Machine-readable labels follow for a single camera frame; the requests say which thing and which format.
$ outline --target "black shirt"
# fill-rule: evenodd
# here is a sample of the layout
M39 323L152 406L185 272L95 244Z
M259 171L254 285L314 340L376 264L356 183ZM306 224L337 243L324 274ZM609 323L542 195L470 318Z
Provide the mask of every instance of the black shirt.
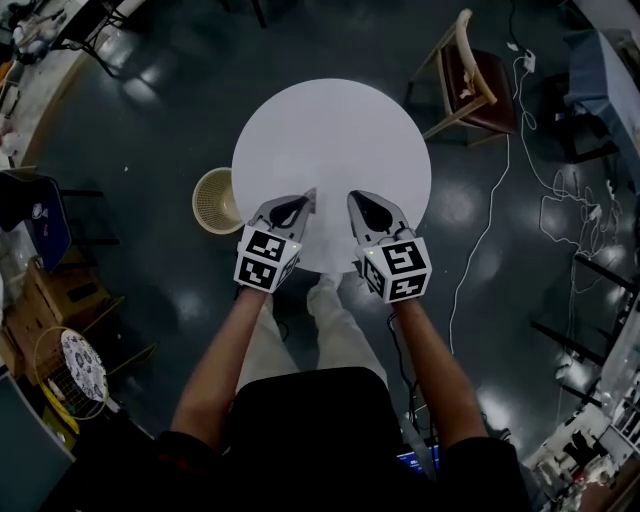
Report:
M163 433L146 470L156 505L213 510L224 502L285 508L411 503L426 510L530 510L508 443L478 438L450 447L441 455L437 482L397 459L403 445L389 393L365 368L246 385L223 440L229 448L220 455L186 434Z

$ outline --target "polished floor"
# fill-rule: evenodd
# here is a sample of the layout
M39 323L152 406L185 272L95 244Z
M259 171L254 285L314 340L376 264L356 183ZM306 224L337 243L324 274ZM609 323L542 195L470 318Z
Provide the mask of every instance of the polished floor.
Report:
M191 193L206 171L231 164L251 114L278 91L324 77L356 80L403 102L413 71L464 7L474 10L472 46L500 55L510 74L517 56L506 44L507 0L264 0L265 30L248 0L230 3L233 12L227 14L215 0L148 0L131 19L133 31L104 49L119 77L109 78L95 62L86 65L38 159L40 172L65 187L97 187L106 194L98 208L106 225L101 227L122 245L96 252L99 272L114 294L127 296L113 359L158 344L149 361L121 370L111 383L114 395L152 433L169 425L183 385L233 302L238 237L202 230L193 218ZM567 70L568 28L551 2L517 4L514 30L538 63L524 82L523 98L537 113L544 105L544 76ZM423 130L442 114L434 71L406 105ZM454 290L487 224L490 190L507 164L506 141L469 149L466 136L456 128L428 142L432 191L418 226L434 268L422 301L445 339ZM622 163L612 158L569 166L544 127L525 136L541 178L550 183L563 169L573 187L575 174L579 188L589 185L602 202L605 216L611 204L607 164L617 169L621 245L602 251L597 261L630 276L634 201ZM453 342L489 423L510 428L525 457L553 431L558 411L565 418L577 403L565 395L558 407L554 372L561 350L529 325L536 320L565 330L576 247L554 243L540 231L540 201L548 191L533 175L520 137L512 137L510 146L511 167L495 192L491 230L460 289ZM545 226L556 237L577 240L581 225L580 207L572 201L545 212ZM594 277L578 268L578 287ZM316 279L297 270L276 296L276 317L288 325L286 344L303 369L317 361L304 301ZM386 368L394 405L403 414L407 392L385 325L390 308L369 295L355 274L345 278L340 293ZM616 294L602 280L578 295L576 337L594 350L604 349L595 328L611 328ZM105 352L108 357L109 347ZM579 377L575 385L586 385L588 375ZM357 401L353 406L357 415ZM428 425L426 417L420 421Z

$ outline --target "round white table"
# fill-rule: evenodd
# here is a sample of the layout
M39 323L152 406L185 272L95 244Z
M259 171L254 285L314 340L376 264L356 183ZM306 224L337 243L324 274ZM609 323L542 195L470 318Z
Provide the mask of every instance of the round white table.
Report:
M392 201L414 229L431 192L431 162L418 127L391 98L348 80L303 82L269 99L242 130L232 168L245 222L265 201L316 188L316 213L298 263L313 272L355 270L349 192Z

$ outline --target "chair seat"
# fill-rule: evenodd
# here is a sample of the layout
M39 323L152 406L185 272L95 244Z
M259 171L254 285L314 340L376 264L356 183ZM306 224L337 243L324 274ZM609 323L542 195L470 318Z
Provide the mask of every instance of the chair seat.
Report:
M494 105L483 105L462 118L465 123L499 133L515 134L518 132L516 112L511 99L511 87L507 73L499 57L491 53L472 50L478 69L482 73L489 89L498 99ZM460 59L458 47L447 45L442 49L442 67L449 95L449 104L453 112L473 101L473 96L460 98L467 88L464 81L464 66Z

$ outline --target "human arm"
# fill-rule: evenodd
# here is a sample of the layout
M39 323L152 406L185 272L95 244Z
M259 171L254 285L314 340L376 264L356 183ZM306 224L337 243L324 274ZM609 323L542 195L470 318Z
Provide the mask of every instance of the human arm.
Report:
M244 288L182 392L171 430L220 449L224 420L267 293Z
M464 439L487 437L473 386L418 299L393 307L443 449Z

